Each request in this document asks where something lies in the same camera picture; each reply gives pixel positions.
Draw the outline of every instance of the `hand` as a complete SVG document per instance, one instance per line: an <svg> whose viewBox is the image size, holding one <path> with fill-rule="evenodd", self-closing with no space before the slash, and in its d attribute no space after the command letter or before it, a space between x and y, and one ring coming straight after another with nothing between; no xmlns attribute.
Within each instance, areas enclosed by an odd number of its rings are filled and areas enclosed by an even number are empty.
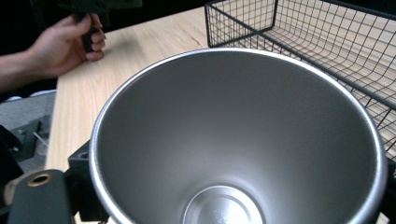
<svg viewBox="0 0 396 224"><path fill-rule="evenodd" d="M94 24L98 30L92 34L93 52L86 52L81 36ZM104 57L105 34L96 14L87 15L76 22L72 16L57 22L37 39L27 52L43 78L58 77L84 61L97 61Z"/></svg>

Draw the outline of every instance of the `wire basket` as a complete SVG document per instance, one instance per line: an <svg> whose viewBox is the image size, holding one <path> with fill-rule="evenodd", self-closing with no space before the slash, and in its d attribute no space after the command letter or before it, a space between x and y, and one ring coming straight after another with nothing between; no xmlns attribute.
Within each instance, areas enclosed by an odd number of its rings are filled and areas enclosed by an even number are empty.
<svg viewBox="0 0 396 224"><path fill-rule="evenodd" d="M205 5L210 48L264 49L331 75L366 107L396 161L396 17L336 1L229 0Z"/></svg>

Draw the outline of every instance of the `black handle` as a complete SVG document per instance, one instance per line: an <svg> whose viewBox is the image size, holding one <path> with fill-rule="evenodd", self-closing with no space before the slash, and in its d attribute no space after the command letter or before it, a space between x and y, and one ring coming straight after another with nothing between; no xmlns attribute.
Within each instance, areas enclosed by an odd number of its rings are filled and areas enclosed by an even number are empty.
<svg viewBox="0 0 396 224"><path fill-rule="evenodd" d="M73 15L74 15L74 18L76 21L82 21L82 19L84 19L84 17L87 14L86 13L74 13ZM91 25L91 28L88 31L88 33L81 37L82 44L83 44L86 52L93 52L91 36L93 33L95 33L97 31L97 29L98 28L96 28L94 25Z"/></svg>

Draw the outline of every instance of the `light wood tabletop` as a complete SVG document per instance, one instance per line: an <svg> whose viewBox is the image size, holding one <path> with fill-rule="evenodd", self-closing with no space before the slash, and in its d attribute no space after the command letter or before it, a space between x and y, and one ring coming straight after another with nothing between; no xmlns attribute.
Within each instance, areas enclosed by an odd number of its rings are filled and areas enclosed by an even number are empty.
<svg viewBox="0 0 396 224"><path fill-rule="evenodd" d="M193 10L106 33L105 58L58 80L46 168L67 170L67 158L91 138L106 100L129 77L170 56L207 48L205 10Z"/></svg>

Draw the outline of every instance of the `stainless steel cup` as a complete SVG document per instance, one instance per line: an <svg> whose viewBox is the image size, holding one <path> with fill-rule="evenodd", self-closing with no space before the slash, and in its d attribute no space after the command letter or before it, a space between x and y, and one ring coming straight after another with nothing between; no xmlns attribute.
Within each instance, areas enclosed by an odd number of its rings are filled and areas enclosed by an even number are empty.
<svg viewBox="0 0 396 224"><path fill-rule="evenodd" d="M364 222L386 182L360 103L319 70L253 49L144 69L106 103L90 153L120 223Z"/></svg>

